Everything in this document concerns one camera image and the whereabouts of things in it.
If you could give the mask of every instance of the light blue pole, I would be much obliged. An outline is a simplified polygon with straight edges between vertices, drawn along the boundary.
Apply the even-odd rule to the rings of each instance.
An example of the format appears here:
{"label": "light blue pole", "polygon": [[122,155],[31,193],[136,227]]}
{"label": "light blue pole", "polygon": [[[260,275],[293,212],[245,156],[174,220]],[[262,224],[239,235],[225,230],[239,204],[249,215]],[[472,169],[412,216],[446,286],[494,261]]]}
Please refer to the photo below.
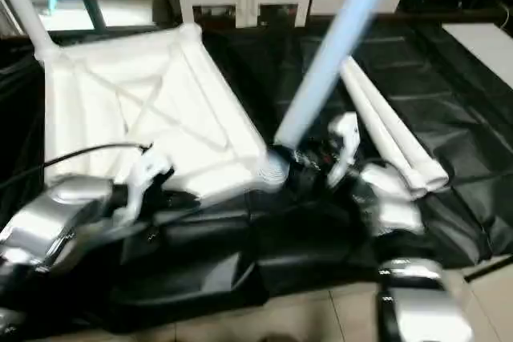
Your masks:
{"label": "light blue pole", "polygon": [[342,61],[357,44],[378,0],[345,0],[274,137],[295,149],[333,92]]}

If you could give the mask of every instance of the white pipe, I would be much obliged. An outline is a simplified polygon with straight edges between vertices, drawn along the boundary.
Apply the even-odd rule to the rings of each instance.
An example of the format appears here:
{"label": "white pipe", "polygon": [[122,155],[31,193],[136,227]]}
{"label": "white pipe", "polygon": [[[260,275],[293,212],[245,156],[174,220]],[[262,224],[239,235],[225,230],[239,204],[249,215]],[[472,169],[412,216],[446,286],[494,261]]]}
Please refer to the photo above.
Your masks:
{"label": "white pipe", "polygon": [[356,45],[377,3],[345,0],[278,128],[276,143],[297,147],[331,95],[340,65]]}
{"label": "white pipe", "polygon": [[346,62],[342,64],[341,77],[380,156],[393,163],[404,174],[414,198],[424,196],[427,190],[422,177],[404,157],[378,113],[373,109],[366,94],[360,88],[358,75],[354,72],[353,68],[346,65]]}
{"label": "white pipe", "polygon": [[39,20],[39,15],[35,12],[30,0],[10,0],[10,4],[13,5],[16,15],[23,24],[23,29],[34,44],[37,59],[43,59],[49,51],[57,49]]}
{"label": "white pipe", "polygon": [[398,145],[404,157],[424,179],[428,191],[436,191],[449,182],[449,175],[440,163],[427,154],[406,124],[398,117],[394,109],[383,98],[376,86],[370,81],[360,66],[349,57],[343,70],[350,69],[357,76],[357,84],[365,93],[373,109],[378,113],[386,129]]}

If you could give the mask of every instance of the floor tile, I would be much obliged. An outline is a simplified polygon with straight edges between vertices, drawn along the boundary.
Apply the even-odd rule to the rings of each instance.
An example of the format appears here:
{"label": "floor tile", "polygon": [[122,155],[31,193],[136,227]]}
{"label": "floor tile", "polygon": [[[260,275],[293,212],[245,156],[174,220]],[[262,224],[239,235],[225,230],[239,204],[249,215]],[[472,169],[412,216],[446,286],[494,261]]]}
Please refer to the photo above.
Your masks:
{"label": "floor tile", "polygon": [[445,270],[442,277],[443,284],[458,304],[464,308],[471,297],[471,287],[463,278],[459,270]]}
{"label": "floor tile", "polygon": [[277,296],[272,298],[265,305],[264,308],[280,308],[288,307],[294,304],[302,304],[311,300],[329,300],[329,290],[318,290],[315,292],[301,292],[299,294],[292,294],[289,296]]}
{"label": "floor tile", "polygon": [[174,342],[175,324],[166,324],[158,328],[150,328],[133,334],[134,342]]}
{"label": "floor tile", "polygon": [[343,342],[331,300],[303,301],[246,314],[216,315],[176,325],[179,342],[257,342],[287,335],[301,342]]}
{"label": "floor tile", "polygon": [[363,292],[375,292],[377,285],[371,282],[361,282],[356,284],[343,284],[330,288],[331,296],[337,298],[339,296],[347,296],[351,294],[359,294]]}
{"label": "floor tile", "polygon": [[501,342],[474,294],[471,293],[463,312],[474,332],[474,342]]}
{"label": "floor tile", "polygon": [[376,287],[333,298],[345,342],[377,342]]}
{"label": "floor tile", "polygon": [[478,278],[471,283],[481,308],[502,341],[513,338],[513,266]]}
{"label": "floor tile", "polygon": [[65,336],[55,336],[33,342],[133,342],[131,336],[115,336],[104,331],[77,332]]}

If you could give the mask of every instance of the black tablecloth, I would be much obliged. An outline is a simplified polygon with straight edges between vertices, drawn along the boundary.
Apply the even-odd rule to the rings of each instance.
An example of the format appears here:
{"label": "black tablecloth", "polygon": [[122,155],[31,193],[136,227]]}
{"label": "black tablecloth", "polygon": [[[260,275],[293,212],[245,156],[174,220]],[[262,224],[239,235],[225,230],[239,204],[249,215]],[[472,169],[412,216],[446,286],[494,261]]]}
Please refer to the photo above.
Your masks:
{"label": "black tablecloth", "polygon": [[[204,44],[268,143],[323,29],[204,33]],[[3,178],[42,161],[44,75],[26,42],[0,42]],[[440,262],[470,266],[513,250],[513,93],[440,26],[375,23],[355,58],[422,145],[451,175],[419,204]],[[323,137],[353,110],[341,83],[309,131]],[[365,131],[362,152],[375,155]],[[0,222],[42,188],[41,175],[0,191]],[[134,235],[52,278],[34,299],[37,336],[81,327],[130,332],[270,296],[374,278],[370,241],[353,207],[249,193]],[[52,309],[46,314],[48,301]]]}

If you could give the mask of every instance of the robotic arm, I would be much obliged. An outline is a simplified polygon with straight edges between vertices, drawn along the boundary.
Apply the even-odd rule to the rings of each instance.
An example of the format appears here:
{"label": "robotic arm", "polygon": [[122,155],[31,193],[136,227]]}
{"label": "robotic arm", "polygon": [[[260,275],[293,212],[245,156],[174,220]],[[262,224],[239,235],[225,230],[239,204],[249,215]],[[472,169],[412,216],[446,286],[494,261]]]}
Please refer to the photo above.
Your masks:
{"label": "robotic arm", "polygon": [[[351,146],[357,130],[347,121],[338,132]],[[334,170],[352,157],[341,156]],[[442,284],[442,267],[426,241],[418,206],[395,170],[370,163],[353,184],[358,205],[380,264],[376,298],[382,342],[471,342],[471,326]]]}

